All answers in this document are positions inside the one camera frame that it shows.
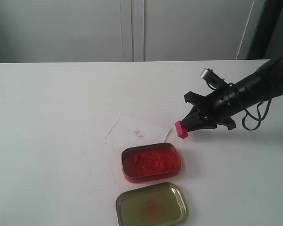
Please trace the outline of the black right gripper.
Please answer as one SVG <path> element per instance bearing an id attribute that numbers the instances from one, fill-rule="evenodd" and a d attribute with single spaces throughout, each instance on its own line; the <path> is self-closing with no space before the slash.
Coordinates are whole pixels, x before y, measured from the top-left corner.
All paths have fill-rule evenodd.
<path id="1" fill-rule="evenodd" d="M 184 95 L 184 100 L 193 105 L 188 115 L 181 120 L 183 129 L 188 132 L 201 129 L 216 129 L 217 125 L 226 126 L 229 130 L 236 128 L 233 115 L 242 111 L 238 100 L 232 90 L 226 88 L 215 90 L 202 96 L 189 91 Z"/>

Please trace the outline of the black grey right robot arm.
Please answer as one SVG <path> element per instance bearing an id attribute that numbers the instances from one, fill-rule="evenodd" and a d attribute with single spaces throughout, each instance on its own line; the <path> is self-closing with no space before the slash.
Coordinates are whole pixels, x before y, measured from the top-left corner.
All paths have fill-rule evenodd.
<path id="1" fill-rule="evenodd" d="M 272 99 L 283 95 L 283 56 L 267 61 L 236 84 L 226 83 L 209 68 L 203 70 L 201 77 L 213 91 L 206 96 L 191 91 L 185 94 L 185 102 L 193 107 L 175 123 L 179 137 L 186 138 L 188 132 L 200 129 L 216 129 L 218 125 L 232 130 L 236 124 L 231 117 L 242 111 L 257 121 L 258 129 Z"/>

